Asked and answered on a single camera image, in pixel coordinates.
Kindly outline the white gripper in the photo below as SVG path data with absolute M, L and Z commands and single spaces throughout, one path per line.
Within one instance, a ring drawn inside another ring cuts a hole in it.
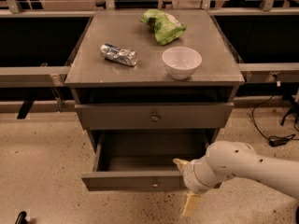
M 181 214 L 190 217 L 201 202 L 201 194 L 211 189 L 207 179 L 209 168 L 206 161 L 200 160 L 173 159 L 173 163 L 182 173 L 184 184 L 188 189 L 185 192 Z

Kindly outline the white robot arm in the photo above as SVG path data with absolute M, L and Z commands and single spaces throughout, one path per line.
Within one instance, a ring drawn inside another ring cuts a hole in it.
M 241 177 L 299 199 L 299 162 L 258 155 L 246 143 L 218 141 L 200 159 L 173 159 L 187 188 L 182 215 L 190 217 L 201 195 L 220 183 Z

